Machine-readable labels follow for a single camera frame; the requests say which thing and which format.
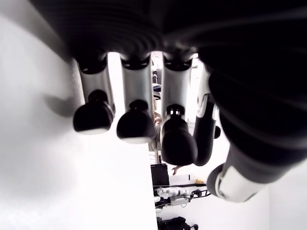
cable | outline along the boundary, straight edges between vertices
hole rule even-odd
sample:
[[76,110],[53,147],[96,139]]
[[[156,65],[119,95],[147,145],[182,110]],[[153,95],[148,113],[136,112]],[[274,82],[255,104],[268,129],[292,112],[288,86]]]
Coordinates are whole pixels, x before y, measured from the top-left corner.
[[156,206],[156,207],[159,207],[159,206],[162,206],[162,205],[170,205],[170,203],[168,203],[168,204],[161,204],[161,205],[158,205],[158,206]]

white wall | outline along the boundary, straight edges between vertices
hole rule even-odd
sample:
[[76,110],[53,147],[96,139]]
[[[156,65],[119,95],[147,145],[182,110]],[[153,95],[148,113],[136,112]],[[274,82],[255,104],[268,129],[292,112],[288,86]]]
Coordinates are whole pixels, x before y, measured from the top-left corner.
[[[79,135],[76,64],[28,1],[0,1],[1,230],[156,229],[148,147],[116,137],[118,55],[109,63],[116,119],[105,135]],[[142,191],[138,205],[129,188]]]

